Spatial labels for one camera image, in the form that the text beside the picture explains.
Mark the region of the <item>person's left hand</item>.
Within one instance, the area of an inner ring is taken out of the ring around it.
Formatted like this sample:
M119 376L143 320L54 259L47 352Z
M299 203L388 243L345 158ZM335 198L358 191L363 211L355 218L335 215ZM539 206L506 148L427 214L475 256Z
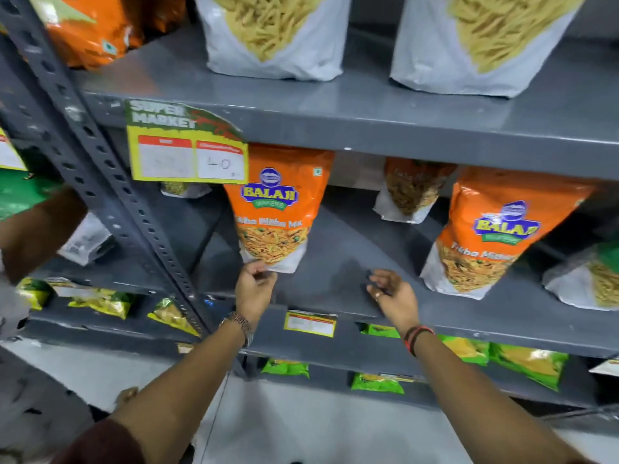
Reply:
M272 291L258 288L256 274L268 271L267 265L257 260L243 266L235 287L236 311L243 315L254 329L271 303Z

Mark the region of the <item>person's right hand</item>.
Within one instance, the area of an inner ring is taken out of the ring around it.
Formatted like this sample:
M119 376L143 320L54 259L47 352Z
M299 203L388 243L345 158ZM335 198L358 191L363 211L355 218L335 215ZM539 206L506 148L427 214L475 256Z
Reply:
M400 291L394 297L382 297L375 301L385 317L391 322L402 338L406 331L420 325L418 302L413 288L402 279Z

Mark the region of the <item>orange snack mix packet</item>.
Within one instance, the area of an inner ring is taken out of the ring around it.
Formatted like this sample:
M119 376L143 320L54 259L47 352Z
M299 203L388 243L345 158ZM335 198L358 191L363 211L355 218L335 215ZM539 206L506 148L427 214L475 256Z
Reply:
M335 153L253 143L247 184L224 185L244 263L294 273L305 255Z
M437 293L483 299L596 186L592 179L464 167L453 185L448 221L429 251L421 279Z
M456 170L453 163L387 157L373 210L386 221L421 224Z

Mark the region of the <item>person's left forearm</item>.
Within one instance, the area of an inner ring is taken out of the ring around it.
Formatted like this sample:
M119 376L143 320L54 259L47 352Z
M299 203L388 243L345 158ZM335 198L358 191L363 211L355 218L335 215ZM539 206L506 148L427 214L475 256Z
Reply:
M223 324L114 412L145 464L178 464L243 344L241 328Z

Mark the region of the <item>green snack packet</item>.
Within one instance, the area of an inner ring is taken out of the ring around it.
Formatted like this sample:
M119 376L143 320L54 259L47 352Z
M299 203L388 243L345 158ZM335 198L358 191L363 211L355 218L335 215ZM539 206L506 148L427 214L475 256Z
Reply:
M391 393L396 395L404 395L404 388L400 382L385 377L382 375L355 373L353 374L351 390L360 390L368 392Z
M364 335L379 336L386 338L400 338L400 334L394 327L376 324L361 324L360 333Z
M566 353L500 343L490 343L489 355L498 365L555 392L559 391L563 369L569 361Z
M485 367L490 362L490 342L448 335L437 337L456 356L468 364Z
M310 378L309 364L298 361L269 358L261 369L262 374L300 376Z

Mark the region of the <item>metal wristwatch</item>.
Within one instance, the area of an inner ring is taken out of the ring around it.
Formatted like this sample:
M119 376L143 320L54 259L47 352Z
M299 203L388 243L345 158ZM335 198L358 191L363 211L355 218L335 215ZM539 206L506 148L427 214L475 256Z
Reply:
M233 312L230 312L228 316L226 316L225 318L221 320L219 327L221 327L223 324L227 322L234 323L239 328L241 328L243 335L244 335L244 344L243 344L242 349L249 347L253 342L255 329L250 324L250 322L247 320L247 318L245 318L243 315L239 314L238 312L233 311Z

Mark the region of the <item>small yellow price label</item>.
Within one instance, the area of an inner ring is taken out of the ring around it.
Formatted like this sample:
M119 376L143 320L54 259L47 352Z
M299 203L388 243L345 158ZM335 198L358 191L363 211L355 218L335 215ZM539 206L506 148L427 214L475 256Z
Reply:
M336 314L319 314L299 310L288 310L283 324L284 330L333 338L337 326Z

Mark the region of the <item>red black wrist band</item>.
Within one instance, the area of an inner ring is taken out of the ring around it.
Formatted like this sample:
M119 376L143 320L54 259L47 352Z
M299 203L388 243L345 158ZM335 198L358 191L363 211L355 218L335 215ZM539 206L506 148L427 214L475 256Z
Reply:
M434 330L429 328L428 326L417 325L417 326L413 326L409 328L404 334L404 336L402 337L402 341L404 345L406 346L407 351L415 358L417 357L415 353L415 344L418 338L424 333L428 333L430 335L436 336L436 333L434 332Z

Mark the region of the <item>yellow green chips packet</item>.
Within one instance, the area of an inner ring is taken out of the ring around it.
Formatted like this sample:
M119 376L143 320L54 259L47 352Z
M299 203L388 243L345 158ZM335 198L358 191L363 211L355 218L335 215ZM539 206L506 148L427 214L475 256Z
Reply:
M30 277L18 283L17 292L27 301L33 311L42 311L53 296L53 289L48 283Z
M155 309L147 314L147 317L169 327L181 330L187 334L199 337L200 334L189 323L187 318L177 308L169 297L164 297L156 305Z
M89 308L100 314L126 320L137 295L112 289L82 289L71 297L67 306L74 309Z

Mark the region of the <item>small white packet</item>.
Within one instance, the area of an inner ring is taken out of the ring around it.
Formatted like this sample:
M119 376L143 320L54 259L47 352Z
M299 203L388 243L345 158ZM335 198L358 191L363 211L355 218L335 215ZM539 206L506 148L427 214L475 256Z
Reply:
M197 200L212 189L208 184L164 181L159 183L159 189L167 197L181 198L185 200Z

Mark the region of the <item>large yellow green price tag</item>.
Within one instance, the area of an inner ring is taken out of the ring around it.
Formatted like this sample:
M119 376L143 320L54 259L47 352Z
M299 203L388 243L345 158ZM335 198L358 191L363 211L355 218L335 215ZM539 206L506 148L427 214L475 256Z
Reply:
M180 102L124 101L134 180L246 184L248 142L221 116Z

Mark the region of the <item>adjoining grey metal shelf rack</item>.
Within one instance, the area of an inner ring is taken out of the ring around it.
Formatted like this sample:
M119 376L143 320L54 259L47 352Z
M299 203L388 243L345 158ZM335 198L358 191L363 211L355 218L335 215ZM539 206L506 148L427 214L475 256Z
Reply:
M73 145L70 137L56 140L48 135L47 142L30 137L24 147L37 147L53 163L64 180L61 188L72 187L76 191L88 212L96 215L112 233L116 246L88 266L80 266L56 254L21 278L20 281L27 277L45 281L53 289L53 296L42 311L33 311L17 292L19 281L15 289L28 309L16 314L1 312L0 334L48 344L177 360L207 335L207 328L127 216L107 181L89 162L75 156ZM78 290L93 288L137 295L127 319L67 306ZM174 301L199 337L147 317L164 297Z

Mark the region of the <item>clear plastic packet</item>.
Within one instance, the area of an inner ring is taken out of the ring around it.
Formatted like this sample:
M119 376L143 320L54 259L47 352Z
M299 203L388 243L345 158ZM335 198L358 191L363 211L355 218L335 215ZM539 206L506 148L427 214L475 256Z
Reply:
M116 246L112 233L94 215L88 212L57 255L80 266L88 266L105 256Z

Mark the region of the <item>maroon sleeve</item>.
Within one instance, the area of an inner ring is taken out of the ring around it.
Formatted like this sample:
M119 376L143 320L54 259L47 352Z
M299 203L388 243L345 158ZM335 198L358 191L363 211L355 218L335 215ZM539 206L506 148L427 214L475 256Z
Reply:
M128 429L105 419L57 453L51 464L145 464L145 459Z

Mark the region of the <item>yellow white price tag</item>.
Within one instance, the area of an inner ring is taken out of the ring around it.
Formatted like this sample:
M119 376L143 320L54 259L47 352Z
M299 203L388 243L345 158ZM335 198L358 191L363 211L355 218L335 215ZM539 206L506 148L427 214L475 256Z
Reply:
M28 171L11 140L0 127L0 169Z

